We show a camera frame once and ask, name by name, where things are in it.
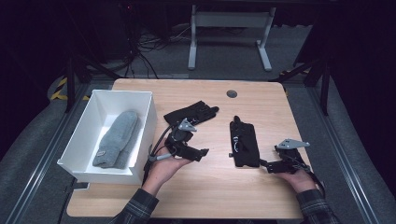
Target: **background table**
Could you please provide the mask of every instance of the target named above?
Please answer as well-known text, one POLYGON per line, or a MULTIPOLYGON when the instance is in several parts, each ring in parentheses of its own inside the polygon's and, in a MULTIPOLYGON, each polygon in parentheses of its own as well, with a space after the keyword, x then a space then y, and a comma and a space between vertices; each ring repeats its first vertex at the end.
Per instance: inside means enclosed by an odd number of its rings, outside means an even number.
MULTIPOLYGON (((158 122, 156 142, 168 126, 163 115, 200 100, 218 106, 217 115, 196 126, 188 142, 209 148, 165 183, 153 217, 181 218, 297 218, 299 205, 291 186, 262 168, 235 168, 229 124, 237 115, 255 127, 261 158, 279 161, 274 145, 285 138, 301 140, 294 117, 278 83, 215 80, 118 79, 114 91, 152 91, 158 122), (226 92, 237 92, 235 98, 226 92)), ((304 148, 299 149, 306 163, 304 148)), ((69 216, 115 216, 140 186, 91 184, 76 190, 67 207, 69 216)))

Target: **gray carpet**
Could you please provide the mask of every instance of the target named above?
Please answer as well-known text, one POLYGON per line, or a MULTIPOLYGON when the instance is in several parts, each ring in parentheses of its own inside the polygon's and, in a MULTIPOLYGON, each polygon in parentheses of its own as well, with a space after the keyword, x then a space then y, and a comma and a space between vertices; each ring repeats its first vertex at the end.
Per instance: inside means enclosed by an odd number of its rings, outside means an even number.
MULTIPOLYGON (((261 31, 246 29, 239 35, 224 30, 205 30, 198 35, 196 69, 187 69, 190 42, 187 39, 167 46, 161 50, 144 53, 155 68, 159 78, 189 79, 237 79, 266 81, 278 77, 283 70, 292 68, 293 61, 309 32, 309 27, 282 27, 271 30, 267 53, 273 66, 272 72, 264 72, 255 40, 260 39, 261 31)), ((147 78, 147 67, 136 58, 132 63, 136 78, 147 78)), ((149 77, 154 78, 152 71, 149 77)), ((325 182, 327 200, 343 223, 365 223, 361 208, 350 189, 350 179, 346 178, 340 166, 334 143, 329 137, 328 128, 323 120, 331 123, 338 140, 342 144, 347 158, 358 175, 367 201, 373 208, 377 221, 372 223, 396 223, 396 204, 394 197, 384 184, 381 176, 371 164, 359 137, 347 115, 346 109, 331 83, 329 92, 329 117, 323 118, 315 109, 318 102, 320 83, 314 89, 302 84, 304 75, 294 77, 284 83, 289 93, 288 99, 296 119, 300 134, 311 144, 307 148, 309 159, 318 178, 325 182)), ((54 80, 49 89, 49 96, 60 79, 54 80)), ((112 81, 104 76, 95 76, 90 85, 77 83, 82 95, 90 95, 93 89, 107 90, 112 81)), ((21 133, 0 163, 0 223, 6 223, 14 210, 20 215, 15 223, 107 223, 109 218, 70 217, 64 211, 73 177, 63 170, 56 161, 74 131, 79 116, 87 101, 78 101, 73 113, 65 114, 66 101, 53 100, 21 133), (59 130, 60 123, 67 120, 64 129, 59 130), (62 133, 59 141, 53 142, 55 133, 62 133), (25 206, 18 203, 30 177, 38 176, 35 168, 42 164, 43 155, 49 155, 48 166, 41 166, 37 172, 44 177, 39 179, 37 188, 30 193, 33 197, 25 201, 25 206)), ((294 224, 301 220, 279 220, 280 224, 294 224)))

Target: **plaid sleeve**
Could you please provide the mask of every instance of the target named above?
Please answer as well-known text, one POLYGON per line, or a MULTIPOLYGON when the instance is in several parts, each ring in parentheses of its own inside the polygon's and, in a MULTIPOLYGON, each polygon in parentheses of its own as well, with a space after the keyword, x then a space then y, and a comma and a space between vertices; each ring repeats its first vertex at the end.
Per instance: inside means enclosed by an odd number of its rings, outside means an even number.
POLYGON ((146 223, 158 201, 157 198, 143 189, 138 189, 134 197, 132 197, 122 211, 109 224, 146 223))
POLYGON ((318 189, 311 189, 297 194, 297 200, 304 216, 303 223, 341 223, 318 189))

